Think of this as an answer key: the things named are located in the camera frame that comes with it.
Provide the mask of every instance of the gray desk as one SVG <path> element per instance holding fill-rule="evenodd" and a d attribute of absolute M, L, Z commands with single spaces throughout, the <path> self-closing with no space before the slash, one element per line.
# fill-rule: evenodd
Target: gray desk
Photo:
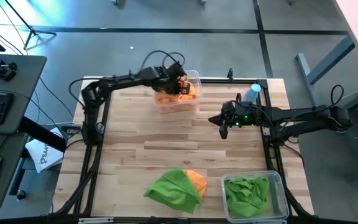
<path fill-rule="evenodd" d="M 10 82 L 0 80 L 0 90 L 13 91 L 31 98 L 47 58 L 44 56 L 0 55 L 0 59 L 6 63 L 15 62 L 17 64 L 17 75 Z M 24 117 L 30 101 L 26 97 L 15 94 L 5 122 L 0 125 L 0 145 L 9 135 L 4 147 L 0 150 L 0 156 L 4 158 L 0 176 L 0 207 L 29 135 L 56 149 L 64 149 L 66 144 L 64 139 Z"/>

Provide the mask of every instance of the concrete floor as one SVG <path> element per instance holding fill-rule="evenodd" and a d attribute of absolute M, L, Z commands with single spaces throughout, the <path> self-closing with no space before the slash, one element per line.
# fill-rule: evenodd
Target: concrete floor
<path fill-rule="evenodd" d="M 205 7 L 196 0 L 126 0 L 116 7 L 110 0 L 16 0 L 12 4 L 27 22 L 54 27 L 126 27 L 181 29 L 256 29 L 252 0 L 208 0 Z M 331 1 L 259 0 L 264 29 L 345 30 Z M 0 24 L 8 24 L 0 10 Z M 12 27 L 0 26 L 0 33 L 22 48 Z M 71 111 L 75 101 L 67 94 L 68 84 L 85 75 L 125 74 L 136 71 L 151 50 L 180 51 L 186 68 L 204 77 L 224 77 L 229 68 L 236 77 L 266 77 L 258 34 L 163 34 L 163 33 L 80 33 L 60 32 L 34 37 L 31 55 L 48 58 L 42 78 Z M 266 35 L 273 77 L 284 78 L 292 108 L 311 106 L 295 55 L 303 52 L 313 68 L 341 41 L 341 35 Z M 160 64 L 161 55 L 148 62 Z M 345 95 L 358 90 L 358 51 L 353 50 L 316 84 L 324 103 L 334 84 L 345 88 Z M 79 84 L 75 94 L 79 93 Z M 40 105 L 55 122 L 71 121 L 64 107 L 42 86 L 37 85 Z M 341 103 L 351 100 L 348 97 Z M 30 104 L 26 116 L 36 119 L 38 110 Z M 40 124 L 51 123 L 41 114 Z M 353 128 L 358 137 L 358 127 Z M 358 221 L 358 181 L 347 183 L 346 174 L 358 171 L 356 160 L 344 135 L 319 131 L 302 135 L 300 148 L 315 213 L 323 218 Z M 58 173 L 26 172 L 21 189 L 29 193 L 16 202 L 7 196 L 0 218 L 36 216 L 47 213 Z"/>

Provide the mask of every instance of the orange cloth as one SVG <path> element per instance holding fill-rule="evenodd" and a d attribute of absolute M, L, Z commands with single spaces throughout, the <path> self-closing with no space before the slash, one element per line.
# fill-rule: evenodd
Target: orange cloth
<path fill-rule="evenodd" d="M 156 92 L 154 94 L 155 102 L 158 105 L 164 105 L 167 103 L 184 102 L 197 99 L 196 88 L 192 83 L 189 82 L 188 84 L 190 85 L 189 94 L 169 95 L 164 91 Z"/>
<path fill-rule="evenodd" d="M 187 177 L 190 179 L 191 183 L 196 187 L 197 192 L 200 195 L 200 198 L 203 198 L 206 191 L 206 179 L 203 175 L 192 171 L 192 170 L 184 170 Z"/>

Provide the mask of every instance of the green cloth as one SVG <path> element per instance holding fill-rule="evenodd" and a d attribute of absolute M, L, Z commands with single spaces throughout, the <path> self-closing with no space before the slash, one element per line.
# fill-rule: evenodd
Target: green cloth
<path fill-rule="evenodd" d="M 224 181 L 227 208 L 233 215 L 253 217 L 266 211 L 269 181 L 265 178 L 235 178 Z"/>
<path fill-rule="evenodd" d="M 193 213 L 201 198 L 188 176 L 180 168 L 168 170 L 147 188 L 144 197 L 175 210 Z"/>

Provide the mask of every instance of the plastic container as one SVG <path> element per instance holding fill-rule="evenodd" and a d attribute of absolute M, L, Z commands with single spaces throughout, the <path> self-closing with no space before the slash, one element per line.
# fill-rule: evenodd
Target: plastic container
<path fill-rule="evenodd" d="M 155 102 L 155 96 L 153 95 L 153 103 L 160 108 L 161 113 L 196 110 L 198 102 L 203 99 L 203 89 L 201 87 L 200 75 L 196 70 L 186 70 L 185 72 L 187 74 L 187 80 L 192 83 L 196 89 L 197 99 L 159 105 Z"/>
<path fill-rule="evenodd" d="M 268 209 L 264 213 L 256 215 L 254 217 L 241 217 L 229 213 L 226 202 L 226 191 L 224 189 L 224 181 L 231 178 L 245 177 L 248 179 L 254 179 L 257 177 L 264 177 L 269 181 L 269 190 L 267 194 Z M 280 174 L 272 170 L 258 171 L 258 172 L 246 172 L 236 174 L 226 174 L 222 176 L 222 196 L 223 196 L 223 208 L 226 218 L 231 223 L 271 223 L 278 220 L 284 220 L 289 215 L 289 209 L 287 204 L 287 198 L 284 193 L 284 186 L 281 180 Z"/>

